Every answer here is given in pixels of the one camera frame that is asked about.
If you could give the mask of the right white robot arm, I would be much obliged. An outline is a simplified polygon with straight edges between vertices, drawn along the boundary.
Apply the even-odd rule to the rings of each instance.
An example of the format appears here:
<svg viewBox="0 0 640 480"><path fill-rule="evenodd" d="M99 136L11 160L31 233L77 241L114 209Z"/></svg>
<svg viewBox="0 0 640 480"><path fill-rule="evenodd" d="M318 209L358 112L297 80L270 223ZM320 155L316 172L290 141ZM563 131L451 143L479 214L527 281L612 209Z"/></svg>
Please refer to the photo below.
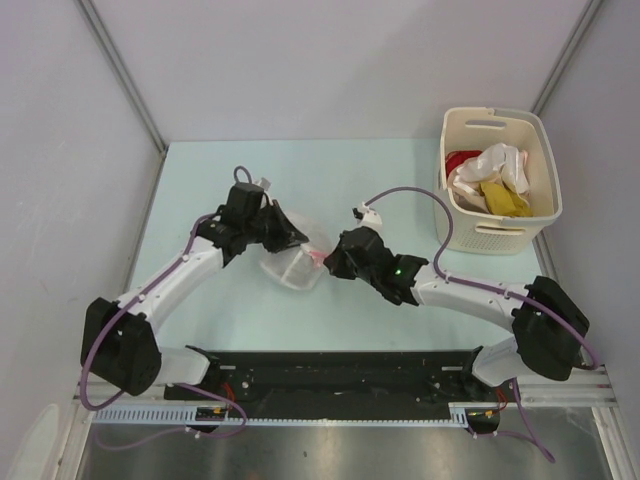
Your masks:
<svg viewBox="0 0 640 480"><path fill-rule="evenodd" d="M393 253L368 227L341 233L323 263L331 276L360 279L394 305L445 308L507 331L508 339L471 354L461 388L473 401L486 400L497 386L523 375L563 382L580 366L589 322L548 277L538 276L524 285L455 281L422 257Z"/></svg>

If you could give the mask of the aluminium frame rail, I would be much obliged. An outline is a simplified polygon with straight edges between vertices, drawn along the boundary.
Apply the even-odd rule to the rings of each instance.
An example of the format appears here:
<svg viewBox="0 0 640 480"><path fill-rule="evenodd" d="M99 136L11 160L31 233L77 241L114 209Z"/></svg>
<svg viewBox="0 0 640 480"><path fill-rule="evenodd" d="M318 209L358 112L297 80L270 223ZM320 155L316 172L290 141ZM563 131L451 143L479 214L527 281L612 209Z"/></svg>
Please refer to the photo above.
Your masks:
<svg viewBox="0 0 640 480"><path fill-rule="evenodd" d="M517 379L522 403L527 407L611 407L616 395L604 367L574 369L566 381L554 381L531 374Z"/></svg>

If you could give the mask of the white mesh laundry bag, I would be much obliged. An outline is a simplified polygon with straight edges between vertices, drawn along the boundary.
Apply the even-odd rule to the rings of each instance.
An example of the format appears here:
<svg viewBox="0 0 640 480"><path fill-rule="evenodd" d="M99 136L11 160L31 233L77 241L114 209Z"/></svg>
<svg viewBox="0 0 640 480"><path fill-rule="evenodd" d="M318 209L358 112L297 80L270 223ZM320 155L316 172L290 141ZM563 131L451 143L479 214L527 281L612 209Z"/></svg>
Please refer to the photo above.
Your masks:
<svg viewBox="0 0 640 480"><path fill-rule="evenodd" d="M271 279L287 288L310 290L325 271L323 261L332 244L317 221L292 211L286 211L285 215L308 241L280 253L265 253L260 267Z"/></svg>

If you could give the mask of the cream plastic laundry basket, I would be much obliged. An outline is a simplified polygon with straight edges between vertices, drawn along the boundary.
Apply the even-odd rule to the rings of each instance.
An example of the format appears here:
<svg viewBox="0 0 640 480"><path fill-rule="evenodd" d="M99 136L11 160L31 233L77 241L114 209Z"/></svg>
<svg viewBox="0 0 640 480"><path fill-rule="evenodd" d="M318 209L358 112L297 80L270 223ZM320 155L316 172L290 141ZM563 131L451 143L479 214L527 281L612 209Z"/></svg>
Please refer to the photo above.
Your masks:
<svg viewBox="0 0 640 480"><path fill-rule="evenodd" d="M470 253L518 253L563 209L544 126L519 110L448 110L435 192L442 201L434 208L439 240Z"/></svg>

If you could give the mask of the red garment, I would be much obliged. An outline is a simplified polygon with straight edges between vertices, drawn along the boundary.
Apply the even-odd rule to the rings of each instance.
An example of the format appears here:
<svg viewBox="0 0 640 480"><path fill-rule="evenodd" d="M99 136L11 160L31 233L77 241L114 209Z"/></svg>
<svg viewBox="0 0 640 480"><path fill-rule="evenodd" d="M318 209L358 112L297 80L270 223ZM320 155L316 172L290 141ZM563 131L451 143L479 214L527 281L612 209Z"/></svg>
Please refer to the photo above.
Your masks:
<svg viewBox="0 0 640 480"><path fill-rule="evenodd" d="M457 150L447 154L445 158L445 172L449 176L456 168L464 164L467 160L477 158L482 154L482 150Z"/></svg>

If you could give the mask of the white crumpled garment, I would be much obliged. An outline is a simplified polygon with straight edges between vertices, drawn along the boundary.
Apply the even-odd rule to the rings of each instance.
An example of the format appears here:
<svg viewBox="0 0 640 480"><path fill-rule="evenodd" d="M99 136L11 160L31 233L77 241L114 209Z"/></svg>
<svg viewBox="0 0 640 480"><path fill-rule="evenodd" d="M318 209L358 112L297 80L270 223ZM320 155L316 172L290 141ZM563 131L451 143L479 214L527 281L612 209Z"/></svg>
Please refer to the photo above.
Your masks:
<svg viewBox="0 0 640 480"><path fill-rule="evenodd" d="M492 215L479 190L481 182L501 184L530 206L530 184L525 173L527 162L526 151L504 143L494 144L446 176L447 187L456 204L468 211Z"/></svg>

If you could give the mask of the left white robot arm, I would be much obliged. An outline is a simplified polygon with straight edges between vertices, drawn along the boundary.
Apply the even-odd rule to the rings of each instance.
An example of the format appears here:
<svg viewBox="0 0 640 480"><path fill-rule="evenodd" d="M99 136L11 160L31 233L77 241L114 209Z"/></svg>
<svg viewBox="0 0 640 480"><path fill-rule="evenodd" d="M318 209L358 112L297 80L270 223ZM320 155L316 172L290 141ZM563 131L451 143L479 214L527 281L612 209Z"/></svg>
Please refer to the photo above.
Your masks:
<svg viewBox="0 0 640 480"><path fill-rule="evenodd" d="M199 217L186 246L158 273L115 300L95 299L86 310L81 347L80 397L95 375L120 394L138 396L153 385L182 385L197 398L214 397L220 374L194 347L162 347L156 338L172 312L205 280L248 246L272 254L300 247L308 237L260 186L239 182L227 200Z"/></svg>

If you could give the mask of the yellow garment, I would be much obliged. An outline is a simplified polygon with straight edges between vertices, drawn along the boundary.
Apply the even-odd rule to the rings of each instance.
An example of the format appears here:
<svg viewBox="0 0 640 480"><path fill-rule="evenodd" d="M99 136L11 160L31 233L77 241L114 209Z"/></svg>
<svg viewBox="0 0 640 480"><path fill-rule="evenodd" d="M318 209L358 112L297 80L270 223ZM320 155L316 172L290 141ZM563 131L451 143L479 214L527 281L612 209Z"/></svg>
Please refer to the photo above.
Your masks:
<svg viewBox="0 0 640 480"><path fill-rule="evenodd" d="M488 211L492 215L510 218L527 218L533 216L529 204L516 193L501 184L481 182L479 190L485 199Z"/></svg>

